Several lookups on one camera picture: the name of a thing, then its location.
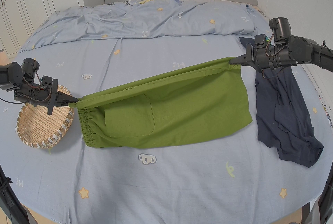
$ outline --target bed sheet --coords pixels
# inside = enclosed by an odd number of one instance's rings
[[[246,8],[255,30],[267,20]],[[75,97],[185,66],[244,54],[239,35],[89,39],[54,43],[18,54],[40,63],[39,75],[59,79]],[[280,160],[257,140],[255,70],[242,67],[253,122],[209,142],[153,149],[91,148],[75,117],[50,151],[24,145],[15,134],[20,106],[0,102],[0,162],[19,200],[62,224],[271,223],[318,196],[332,159],[333,137],[318,94],[301,66],[294,76],[324,145],[311,168]],[[12,100],[12,93],[1,97]]]

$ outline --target robotic arm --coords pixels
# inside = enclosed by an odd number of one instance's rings
[[[38,69],[39,63],[31,58],[25,59],[22,66],[17,62],[0,66],[0,88],[14,90],[14,100],[22,104],[47,107],[48,115],[52,115],[53,107],[68,106],[69,103],[78,101],[77,98],[58,91],[58,80],[52,77],[43,76],[42,79],[38,78],[39,85],[34,84]]]
[[[262,72],[279,67],[315,64],[333,72],[333,51],[325,45],[318,45],[314,40],[291,35],[287,18],[274,18],[269,21],[273,30],[270,39],[265,34],[254,37],[254,46],[246,45],[246,54],[230,60],[230,64],[251,66]],[[274,37],[275,46],[270,42]]]

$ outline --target basket rim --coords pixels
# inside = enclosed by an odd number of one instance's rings
[[[69,91],[69,89],[66,88],[65,86],[58,85],[58,90],[59,89],[61,89],[62,91],[65,91],[70,96],[73,96],[72,93]],[[28,106],[31,106],[31,104],[29,104],[29,103],[23,104],[22,108],[20,109],[19,115],[17,116],[15,132],[19,136],[20,140],[27,146],[33,147],[33,148],[49,148],[49,147],[57,144],[60,141],[60,139],[66,134],[66,132],[67,132],[66,129],[68,129],[69,126],[73,122],[74,108],[69,107],[69,111],[66,115],[64,122],[58,127],[58,129],[52,135],[50,135],[48,138],[45,138],[44,140],[42,140],[40,142],[31,143],[31,142],[28,142],[27,140],[23,139],[20,135],[20,119]]]

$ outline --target headboard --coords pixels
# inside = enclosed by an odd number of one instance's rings
[[[288,18],[293,35],[313,39],[320,45],[325,40],[333,49],[333,0],[259,0],[258,6],[269,18]],[[313,76],[333,117],[333,73],[315,65],[304,68],[310,78]]]

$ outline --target white cup print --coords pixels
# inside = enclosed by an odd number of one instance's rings
[[[93,75],[92,75],[91,73],[84,73],[84,74],[82,74],[81,77],[82,77],[84,80],[86,80],[86,79],[90,79],[92,76],[93,76]]]
[[[142,161],[143,164],[148,165],[148,164],[154,164],[156,162],[156,156],[155,155],[149,155],[149,154],[144,154],[141,153],[138,156],[138,159]]]

